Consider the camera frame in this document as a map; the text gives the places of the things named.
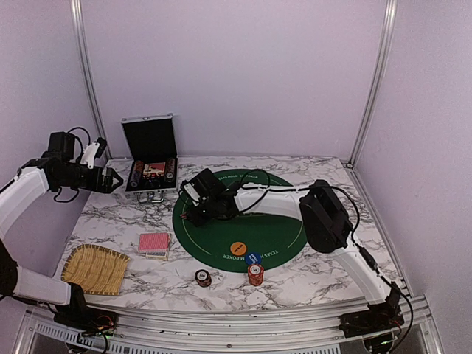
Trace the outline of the orange big blind button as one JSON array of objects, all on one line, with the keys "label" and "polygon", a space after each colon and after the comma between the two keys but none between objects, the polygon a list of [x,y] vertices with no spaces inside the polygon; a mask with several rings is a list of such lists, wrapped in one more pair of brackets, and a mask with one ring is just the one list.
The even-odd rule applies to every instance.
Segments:
[{"label": "orange big blind button", "polygon": [[245,243],[237,241],[230,246],[230,252],[232,255],[241,257],[246,254],[247,246]]}]

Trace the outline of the blue small blind button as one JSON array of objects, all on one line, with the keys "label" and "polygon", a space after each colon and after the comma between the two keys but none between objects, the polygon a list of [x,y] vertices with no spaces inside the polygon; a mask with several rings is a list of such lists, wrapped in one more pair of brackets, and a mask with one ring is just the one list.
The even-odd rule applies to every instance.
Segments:
[{"label": "blue small blind button", "polygon": [[249,252],[245,255],[245,261],[248,266],[262,263],[262,256],[257,252]]}]

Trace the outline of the black poker chip stack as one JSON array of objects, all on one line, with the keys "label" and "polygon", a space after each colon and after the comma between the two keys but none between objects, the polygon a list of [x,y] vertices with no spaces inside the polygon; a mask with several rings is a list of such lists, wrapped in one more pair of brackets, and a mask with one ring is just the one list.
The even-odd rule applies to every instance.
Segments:
[{"label": "black poker chip stack", "polygon": [[205,269],[199,269],[195,272],[195,281],[202,288],[207,288],[212,284],[211,275]]}]

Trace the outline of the red poker chip stack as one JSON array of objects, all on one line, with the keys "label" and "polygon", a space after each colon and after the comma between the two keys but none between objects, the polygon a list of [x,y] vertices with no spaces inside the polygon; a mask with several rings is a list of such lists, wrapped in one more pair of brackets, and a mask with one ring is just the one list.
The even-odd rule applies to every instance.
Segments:
[{"label": "red poker chip stack", "polygon": [[259,286],[263,283],[264,268],[260,264],[251,264],[247,269],[249,283]]}]

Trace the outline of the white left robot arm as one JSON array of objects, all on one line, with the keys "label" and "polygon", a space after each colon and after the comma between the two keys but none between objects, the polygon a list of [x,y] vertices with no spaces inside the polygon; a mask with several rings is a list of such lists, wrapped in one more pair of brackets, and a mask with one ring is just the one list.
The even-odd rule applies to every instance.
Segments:
[{"label": "white left robot arm", "polygon": [[[123,185],[123,178],[114,169],[95,164],[105,150],[106,141],[101,137],[90,141],[80,147],[76,156],[75,143],[79,141],[72,132],[51,133],[48,150],[20,167],[15,177],[1,188],[1,239],[22,213],[47,192],[60,192],[68,187],[75,192],[110,194]],[[21,267],[4,244],[1,244],[1,295],[65,306],[63,314],[78,328],[86,328],[93,322],[91,308],[74,299],[80,295],[77,285]]]}]

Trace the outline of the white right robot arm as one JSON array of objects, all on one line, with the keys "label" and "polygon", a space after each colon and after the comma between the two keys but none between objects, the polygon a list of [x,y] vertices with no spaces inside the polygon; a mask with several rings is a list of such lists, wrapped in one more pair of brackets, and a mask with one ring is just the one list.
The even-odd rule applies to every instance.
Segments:
[{"label": "white right robot arm", "polygon": [[337,187],[318,180],[306,188],[270,187],[195,179],[183,184],[192,206],[187,218],[196,226],[212,219],[229,220],[246,213],[278,215],[302,222],[308,244],[331,256],[361,289],[370,308],[365,323],[381,330],[394,318],[400,301],[396,284],[380,271],[375,258],[355,236],[356,226],[335,192]]}]

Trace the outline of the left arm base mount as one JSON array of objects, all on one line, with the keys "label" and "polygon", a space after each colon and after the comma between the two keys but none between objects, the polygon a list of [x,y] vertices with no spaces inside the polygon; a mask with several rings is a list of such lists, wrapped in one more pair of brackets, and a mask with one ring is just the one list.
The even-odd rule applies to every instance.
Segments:
[{"label": "left arm base mount", "polygon": [[67,305],[56,305],[54,321],[67,327],[83,331],[83,336],[112,334],[116,328],[118,314],[110,310],[91,308],[87,305],[83,289],[74,283]]}]

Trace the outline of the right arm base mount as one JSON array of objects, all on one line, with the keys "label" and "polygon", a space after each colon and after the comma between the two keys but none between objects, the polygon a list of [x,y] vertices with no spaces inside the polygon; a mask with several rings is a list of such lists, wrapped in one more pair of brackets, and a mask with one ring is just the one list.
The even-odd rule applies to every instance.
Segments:
[{"label": "right arm base mount", "polygon": [[405,323],[400,313],[400,289],[392,283],[392,289],[386,301],[377,305],[368,305],[367,310],[341,315],[339,330],[346,338],[389,330]]}]

